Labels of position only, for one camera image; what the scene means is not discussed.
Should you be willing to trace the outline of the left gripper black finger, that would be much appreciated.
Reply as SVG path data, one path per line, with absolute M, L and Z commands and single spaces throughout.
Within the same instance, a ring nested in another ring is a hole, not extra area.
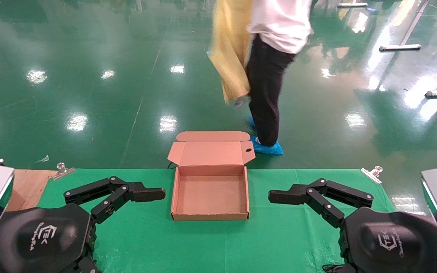
M 126 182 L 116 176 L 104 178 L 64 193 L 66 204 L 81 205 L 104 198 L 91 209 L 92 224 L 101 224 L 128 201 L 151 202 L 163 200 L 163 188 L 146 188 L 142 182 Z

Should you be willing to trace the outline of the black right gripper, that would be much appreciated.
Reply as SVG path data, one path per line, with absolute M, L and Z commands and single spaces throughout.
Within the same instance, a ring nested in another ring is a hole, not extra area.
M 437 225 L 428 216 L 362 207 L 345 219 L 339 244 L 345 264 L 325 264 L 324 273 L 437 272 Z

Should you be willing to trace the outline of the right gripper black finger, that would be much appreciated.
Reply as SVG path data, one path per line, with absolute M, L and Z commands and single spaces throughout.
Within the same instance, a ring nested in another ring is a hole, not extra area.
M 344 213 L 334 206 L 332 199 L 355 208 L 371 207 L 374 197 L 346 185 L 320 178 L 310 184 L 293 184 L 289 190 L 270 190 L 269 202 L 276 204 L 307 204 L 334 228 L 345 220 Z

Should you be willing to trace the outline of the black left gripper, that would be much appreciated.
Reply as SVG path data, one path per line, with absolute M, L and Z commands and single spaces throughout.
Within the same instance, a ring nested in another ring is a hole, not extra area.
M 93 258 L 91 216 L 76 204 L 5 213 L 0 273 L 102 273 Z

